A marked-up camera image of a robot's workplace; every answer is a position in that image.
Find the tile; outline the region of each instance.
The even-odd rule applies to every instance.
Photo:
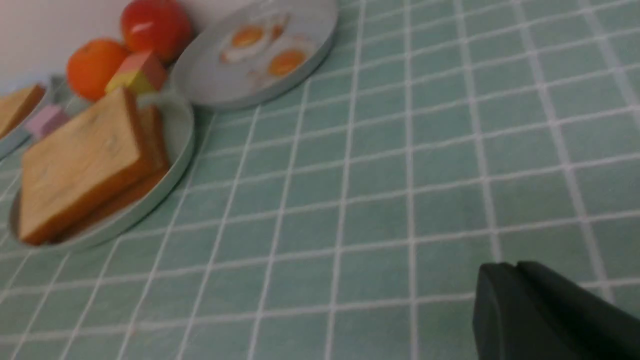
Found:
[[[250,123],[213,128],[202,152],[206,154],[222,149],[244,146],[249,135],[249,128],[251,128]]]
[[[430,108],[467,98],[467,87],[462,73],[414,83],[412,86],[414,110]]]
[[[345,131],[302,139],[298,142],[294,167],[343,160],[346,144],[347,133]]]
[[[169,226],[179,201],[178,196],[166,197],[149,215],[134,225],[131,231],[157,230]]]
[[[610,37],[609,44],[622,65],[640,63],[640,38],[637,34]]]
[[[474,69],[476,94],[486,95],[522,88],[534,84],[533,73],[527,59]]]
[[[191,328],[184,360],[245,360],[253,321],[196,324]]]
[[[40,303],[41,293],[7,295],[0,302],[0,335],[21,335]]]
[[[351,68],[355,60],[355,53],[355,47],[348,47],[346,49],[334,48],[329,53],[329,56],[327,56],[316,69],[315,75]]]
[[[410,12],[411,25],[420,26],[429,22],[446,19],[454,15],[454,5],[451,1],[414,6]]]
[[[421,243],[415,257],[418,296],[473,292],[478,268],[493,261],[487,236]]]
[[[527,20],[536,20],[562,13],[575,12],[580,10],[576,0],[536,0],[524,1],[522,3]]]
[[[569,280],[594,281],[582,231],[578,225],[500,234],[505,261],[539,261]]]
[[[613,289],[614,296],[616,297],[616,305],[626,311],[627,313],[640,318],[640,286],[620,286]]]
[[[24,257],[19,256],[0,260],[0,289],[4,289],[9,283],[23,259]]]
[[[338,303],[403,299],[408,295],[409,264],[406,247],[342,254]]]
[[[562,172],[494,181],[491,189],[498,226],[575,216]]]
[[[265,269],[265,265],[250,265],[212,271],[197,315],[226,315],[258,310]]]
[[[208,264],[217,234],[218,226],[172,231],[164,246],[158,270],[177,270]]]
[[[607,68],[595,43],[541,53],[538,59],[547,81],[571,78]]]
[[[403,59],[360,69],[358,72],[358,90],[398,83],[404,83]]]
[[[227,223],[215,262],[269,256],[275,226],[275,218]]]
[[[326,314],[266,318],[260,324],[256,360],[324,359]]]
[[[479,177],[479,172],[476,144],[473,141],[413,153],[414,186],[451,183],[475,177]]]
[[[559,119],[625,105],[620,89],[611,75],[551,86],[549,96]]]
[[[296,132],[299,111],[258,119],[253,129],[252,143],[293,136]]]
[[[358,95],[355,99],[355,120],[369,120],[403,113],[404,93],[404,86],[400,86],[373,94]]]
[[[260,113],[265,115],[270,112],[293,108],[299,106],[302,103],[302,94],[305,85],[302,83],[288,92],[276,97],[269,102],[266,102],[260,106]]]
[[[637,218],[598,221],[592,227],[607,276],[615,279],[640,275],[640,263],[636,261],[640,251]]]
[[[405,146],[404,117],[401,117],[397,120],[354,128],[351,138],[351,157],[402,149]]]
[[[284,177],[239,184],[229,215],[248,215],[280,207]]]
[[[121,276],[150,272],[164,235],[151,235],[118,242],[104,276]]]
[[[533,43],[542,47],[574,42],[593,36],[583,15],[545,21],[529,27]]]
[[[258,176],[289,168],[292,143],[258,147],[247,152],[241,177]]]
[[[307,106],[302,120],[301,133],[345,126],[349,120],[349,101]]]
[[[32,253],[15,276],[12,287],[48,285],[62,259],[60,254],[53,252]]]
[[[65,359],[85,360],[91,354],[93,360],[111,360],[118,357],[124,334],[96,334],[77,336]]]
[[[604,31],[610,33],[624,29],[638,27],[637,14],[640,13],[640,3],[632,1],[617,6],[610,6],[595,12]]]
[[[454,20],[430,26],[426,29],[415,29],[411,32],[412,51],[425,49],[458,39],[458,29]]]
[[[484,139],[490,175],[551,167],[559,164],[548,128]]]
[[[373,60],[386,58],[404,53],[404,34],[373,40],[362,44],[360,63],[366,64]]]
[[[367,40],[371,37],[378,37],[395,31],[402,31],[403,29],[404,14],[397,13],[383,17],[382,19],[365,21],[362,38],[363,40]]]
[[[273,264],[266,309],[329,304],[333,255],[277,261]]]
[[[509,56],[524,54],[525,52],[520,30],[498,34],[494,37],[472,40],[468,46],[473,63],[507,58]]]
[[[418,308],[421,359],[474,359],[472,301],[434,302]]]
[[[621,161],[575,171],[587,214],[640,209],[640,160]]]
[[[285,214],[277,252],[320,250],[335,245],[338,207]]]
[[[93,286],[49,293],[31,332],[73,330],[93,292]]]
[[[486,12],[466,15],[465,24],[467,25],[467,36],[472,37],[514,26],[516,19],[510,6],[501,6]]]
[[[287,207],[338,200],[342,190],[342,166],[294,174]]]
[[[486,227],[480,185],[420,193],[414,195],[413,201],[416,236],[459,233]]]
[[[640,133],[630,113],[563,124],[562,135],[573,162],[640,151]]]
[[[484,132],[547,121],[537,90],[480,101],[477,107]]]
[[[15,356],[16,360],[57,359],[67,346],[67,340],[26,341]]]
[[[335,315],[333,360],[410,358],[409,308],[340,311]]]
[[[365,18],[383,15],[394,10],[400,10],[404,6],[402,0],[377,0],[367,3]]]
[[[81,326],[128,324],[146,283],[146,280],[140,280],[101,284]]]
[[[136,331],[129,338],[123,359],[171,360],[175,359],[184,335],[183,327]]]
[[[188,318],[196,300],[202,273],[155,278],[138,311],[141,322]]]
[[[196,190],[184,197],[176,225],[221,219],[229,200],[231,186]]]
[[[330,97],[351,93],[352,74],[339,74],[327,78],[313,79],[309,83],[307,102],[322,101]]]
[[[352,163],[348,197],[372,195],[406,188],[404,154]]]
[[[201,157],[193,169],[192,185],[232,181],[236,178],[241,154]]]
[[[405,196],[347,205],[345,245],[403,240],[407,237]]]
[[[467,105],[413,115],[413,144],[442,142],[473,134]]]

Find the plate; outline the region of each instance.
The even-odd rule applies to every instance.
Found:
[[[164,144],[171,162],[166,175],[138,202],[131,204],[118,213],[111,215],[76,236],[55,245],[42,245],[38,248],[66,248],[71,251],[85,249],[111,240],[123,233],[149,214],[172,190],[182,177],[194,147],[194,120],[191,106],[182,98],[172,94],[154,94],[138,98],[138,108],[154,104],[163,115]],[[20,220],[20,191],[13,198],[9,215],[9,230],[14,241],[23,248],[33,247],[21,242],[17,236]]]
[[[29,132],[24,128],[24,124],[27,120],[33,117],[33,115],[36,115],[44,106],[53,102],[53,84],[51,83],[51,77],[49,75],[32,75],[11,81],[10,84],[0,88],[0,96],[2,96],[36,83],[44,86],[44,96],[26,119],[11,130],[4,138],[0,139],[0,159],[11,154],[13,150],[30,137]]]
[[[337,20],[335,0],[253,3],[189,45],[173,68],[171,86],[190,102],[217,109],[267,101],[311,75],[333,45]],[[276,60],[290,49],[298,50],[297,57]],[[272,66],[283,61],[294,65]]]

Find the toy block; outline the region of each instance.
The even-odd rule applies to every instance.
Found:
[[[166,81],[166,71],[162,63],[160,63],[151,51],[130,55],[122,62],[117,72],[125,73],[133,71],[142,71],[149,84],[157,91],[162,89],[162,85]]]
[[[69,121],[69,116],[58,105],[47,105],[24,124],[36,140],[41,140]]]

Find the orange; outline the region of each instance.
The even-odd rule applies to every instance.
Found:
[[[97,101],[104,88],[129,55],[119,42],[98,38],[76,50],[67,63],[69,87],[78,96]]]

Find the bread slice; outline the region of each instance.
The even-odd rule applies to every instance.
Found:
[[[156,168],[135,97],[114,90],[22,156],[20,239],[53,239]]]
[[[56,239],[57,241],[64,241],[73,235],[79,234],[92,225],[97,224],[101,220],[110,217],[142,199],[162,180],[167,171],[169,171],[171,165],[164,146],[162,115],[155,106],[151,105],[140,111],[140,124],[142,125],[147,145],[154,158],[156,171],[150,176],[131,185],[113,199],[108,200],[87,217],[71,225],[62,232],[59,238]]]
[[[0,97],[0,138],[29,116],[44,93],[45,88],[36,84]]]

